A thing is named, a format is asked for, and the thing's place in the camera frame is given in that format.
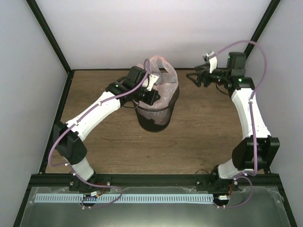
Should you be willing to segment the pink plastic trash bag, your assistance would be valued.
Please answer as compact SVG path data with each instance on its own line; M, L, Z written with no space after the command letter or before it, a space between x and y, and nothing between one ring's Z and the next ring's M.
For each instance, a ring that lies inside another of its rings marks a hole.
M158 91L161 98L151 106L143 102L140 102L139 106L146 109L162 109L169 104L177 90L178 75L172 65L158 55L150 58L150 70L152 74L159 76L152 88Z

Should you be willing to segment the black mesh trash bin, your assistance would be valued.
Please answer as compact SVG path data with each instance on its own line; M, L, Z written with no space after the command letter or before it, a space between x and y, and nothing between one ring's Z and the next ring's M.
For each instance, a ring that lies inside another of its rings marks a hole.
M133 101L139 125L148 132L165 130L170 123L179 92L179 87L177 87L169 104L162 109L146 109L138 106L137 103Z

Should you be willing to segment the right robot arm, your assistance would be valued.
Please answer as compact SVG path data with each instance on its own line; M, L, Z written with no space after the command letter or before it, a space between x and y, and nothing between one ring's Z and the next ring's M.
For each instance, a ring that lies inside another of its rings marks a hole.
M256 175L259 170L268 170L280 147L265 125L255 96L255 85L245 76L246 54L230 52L226 68L217 68L215 53L203 56L205 63L196 66L187 78L197 87L214 83L222 85L236 107L242 128L242 141L233 149L229 161L217 165L210 174L211 187L222 190L240 176Z

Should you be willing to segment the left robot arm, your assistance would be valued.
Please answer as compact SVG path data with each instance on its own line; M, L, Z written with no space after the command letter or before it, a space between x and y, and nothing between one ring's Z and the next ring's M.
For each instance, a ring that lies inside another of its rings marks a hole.
M91 131L110 114L130 101L149 105L160 99L153 89L159 76L137 66L131 67L126 77L112 82L102 95L85 111L66 123L58 121L53 127L53 146L48 156L52 165L55 150L65 159L64 165L70 166L80 179L80 185L86 191L92 191L97 180L93 168L87 160L87 148L84 140Z

